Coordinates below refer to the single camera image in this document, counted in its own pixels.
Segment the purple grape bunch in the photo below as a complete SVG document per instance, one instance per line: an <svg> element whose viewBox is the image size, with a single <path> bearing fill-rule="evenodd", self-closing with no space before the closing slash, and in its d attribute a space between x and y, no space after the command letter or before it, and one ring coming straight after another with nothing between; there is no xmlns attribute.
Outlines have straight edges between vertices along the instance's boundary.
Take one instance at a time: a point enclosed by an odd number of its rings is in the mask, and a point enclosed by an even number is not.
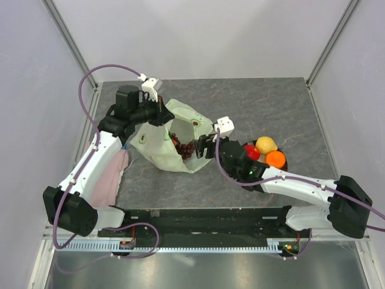
<svg viewBox="0 0 385 289"><path fill-rule="evenodd" d="M173 132L169 132L168 136L171 138L177 153L182 157L183 160L188 160L192 157L196 150L192 141L188 143L181 143L179 138Z"/></svg>

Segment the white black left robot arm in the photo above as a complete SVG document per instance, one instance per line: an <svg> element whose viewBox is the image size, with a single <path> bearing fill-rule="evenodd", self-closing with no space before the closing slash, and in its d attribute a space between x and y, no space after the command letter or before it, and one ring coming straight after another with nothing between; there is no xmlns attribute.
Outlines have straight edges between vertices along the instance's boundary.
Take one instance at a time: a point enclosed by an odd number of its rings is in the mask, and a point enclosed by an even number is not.
<svg viewBox="0 0 385 289"><path fill-rule="evenodd" d="M175 118L158 95L157 85L146 81L140 88L121 86L105 117L99 122L94 138L79 163L57 187L43 192L48 221L51 225L82 237L95 229L111 228L119 237L132 230L132 222L122 209L92 206L94 187L103 171L143 123L163 126Z"/></svg>

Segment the green avocado print plastic bag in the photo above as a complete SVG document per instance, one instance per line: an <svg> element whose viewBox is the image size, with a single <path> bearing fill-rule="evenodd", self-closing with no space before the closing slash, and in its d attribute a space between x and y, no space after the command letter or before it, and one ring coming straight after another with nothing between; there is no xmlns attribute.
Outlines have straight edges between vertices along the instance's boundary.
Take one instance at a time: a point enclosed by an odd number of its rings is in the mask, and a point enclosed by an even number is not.
<svg viewBox="0 0 385 289"><path fill-rule="evenodd" d="M177 152L170 134L174 133L178 140L187 145L201 135L212 132L212 121L187 104L171 99L166 107L175 118L163 126L144 123L136 136L130 141L137 151L154 166L169 172L195 173L209 162L205 158L192 157L184 160Z"/></svg>

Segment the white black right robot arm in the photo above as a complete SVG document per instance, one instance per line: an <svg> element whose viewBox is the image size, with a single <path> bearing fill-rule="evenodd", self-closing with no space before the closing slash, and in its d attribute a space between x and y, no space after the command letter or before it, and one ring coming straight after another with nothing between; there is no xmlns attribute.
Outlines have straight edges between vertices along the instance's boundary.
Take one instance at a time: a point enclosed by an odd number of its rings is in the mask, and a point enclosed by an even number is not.
<svg viewBox="0 0 385 289"><path fill-rule="evenodd" d="M215 159L220 172L230 182L248 191L289 196L309 203L300 208L290 205L276 221L276 231L289 237L295 231L334 229L361 239L365 234L372 200L351 177L317 179L289 173L252 160L246 147L216 134L202 135L193 142L198 158Z"/></svg>

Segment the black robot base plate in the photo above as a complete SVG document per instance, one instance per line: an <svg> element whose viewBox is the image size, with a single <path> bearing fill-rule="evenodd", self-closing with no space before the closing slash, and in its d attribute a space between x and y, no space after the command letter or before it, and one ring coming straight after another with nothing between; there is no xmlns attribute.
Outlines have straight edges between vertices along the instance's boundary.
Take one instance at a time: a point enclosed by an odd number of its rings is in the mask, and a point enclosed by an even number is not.
<svg viewBox="0 0 385 289"><path fill-rule="evenodd" d="M188 244L261 244L269 238L305 240L285 223L289 206L281 208L189 208L125 210L122 231L99 231L99 237L134 238L152 246L158 242Z"/></svg>

